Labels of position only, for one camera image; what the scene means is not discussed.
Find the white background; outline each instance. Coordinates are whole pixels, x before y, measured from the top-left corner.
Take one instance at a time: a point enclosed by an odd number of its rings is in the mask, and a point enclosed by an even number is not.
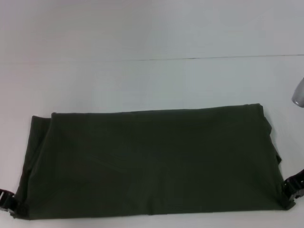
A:
[[[302,0],[0,0],[0,188],[17,190],[31,116],[52,112],[261,103],[283,177],[299,172],[304,109],[290,99],[304,56],[290,55],[304,54],[303,25]],[[303,214],[299,199],[290,211],[42,221],[1,212],[0,227],[300,228]]]

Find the metal object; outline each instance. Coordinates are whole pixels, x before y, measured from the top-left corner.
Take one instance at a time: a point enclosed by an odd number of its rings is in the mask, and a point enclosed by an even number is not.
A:
[[[284,181],[283,191],[289,200],[304,196],[304,170]]]
[[[0,189],[0,210],[13,212],[18,205],[14,196],[14,193]]]
[[[291,99],[297,106],[304,108],[304,78],[299,83],[294,91],[294,95]]]

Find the dark green fabric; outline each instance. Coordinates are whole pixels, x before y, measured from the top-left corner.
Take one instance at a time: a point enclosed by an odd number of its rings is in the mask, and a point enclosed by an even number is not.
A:
[[[284,210],[259,104],[33,117],[15,217]]]

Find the folded cloth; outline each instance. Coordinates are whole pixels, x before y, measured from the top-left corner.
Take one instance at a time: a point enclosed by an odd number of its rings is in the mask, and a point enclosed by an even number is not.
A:
[[[12,216],[286,210],[260,104],[33,116]]]

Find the olive green garment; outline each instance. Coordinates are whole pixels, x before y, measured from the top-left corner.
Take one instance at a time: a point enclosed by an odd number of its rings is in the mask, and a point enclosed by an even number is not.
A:
[[[34,116],[13,216],[289,209],[270,132],[259,104]]]

